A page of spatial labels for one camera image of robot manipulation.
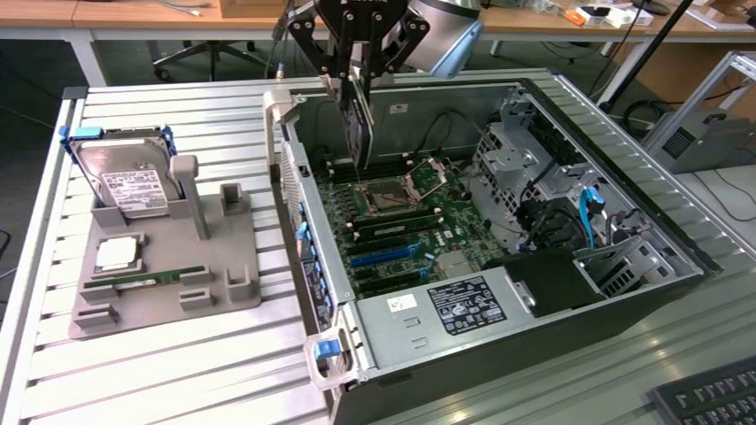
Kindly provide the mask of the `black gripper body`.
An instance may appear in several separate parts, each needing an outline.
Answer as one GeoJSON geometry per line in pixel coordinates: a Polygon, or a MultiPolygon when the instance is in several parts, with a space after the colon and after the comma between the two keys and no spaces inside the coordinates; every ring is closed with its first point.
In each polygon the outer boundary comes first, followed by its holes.
{"type": "Polygon", "coordinates": [[[354,45],[365,43],[365,66],[386,66],[389,32],[409,11],[409,1],[315,1],[315,10],[337,40],[334,53],[342,66],[353,57],[354,45]]]}

